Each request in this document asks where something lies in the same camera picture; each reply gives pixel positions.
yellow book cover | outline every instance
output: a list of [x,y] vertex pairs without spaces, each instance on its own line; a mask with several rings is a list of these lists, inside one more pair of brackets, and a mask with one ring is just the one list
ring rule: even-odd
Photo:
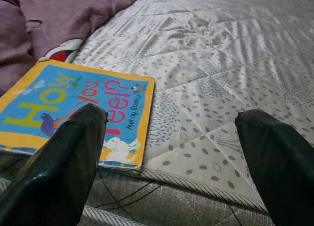
[[80,107],[108,113],[99,164],[140,170],[155,81],[43,58],[0,98],[0,149],[33,154]]

mattress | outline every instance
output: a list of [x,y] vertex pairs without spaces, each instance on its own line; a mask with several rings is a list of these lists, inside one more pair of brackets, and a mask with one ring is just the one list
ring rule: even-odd
[[266,212],[234,120],[258,108],[314,145],[313,40],[314,0],[137,0],[73,62],[155,78],[141,177]]

white mattress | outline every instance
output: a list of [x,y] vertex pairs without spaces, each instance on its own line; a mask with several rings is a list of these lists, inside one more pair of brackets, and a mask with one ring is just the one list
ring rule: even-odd
[[155,78],[143,177],[265,210],[234,120],[260,108],[313,145],[313,51],[314,0],[138,0],[74,63]]

bed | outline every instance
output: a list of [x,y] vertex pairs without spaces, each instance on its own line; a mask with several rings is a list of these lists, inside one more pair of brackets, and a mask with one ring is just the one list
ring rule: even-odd
[[313,40],[314,0],[137,0],[120,11],[73,63],[154,77],[143,168],[138,176],[100,169],[84,216],[107,225],[273,225],[234,120],[258,108],[314,146]]

book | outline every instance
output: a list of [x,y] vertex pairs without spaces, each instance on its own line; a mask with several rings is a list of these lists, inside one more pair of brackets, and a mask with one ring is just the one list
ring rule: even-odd
[[155,81],[41,58],[0,98],[0,149],[33,154],[78,108],[108,113],[99,165],[140,170]]

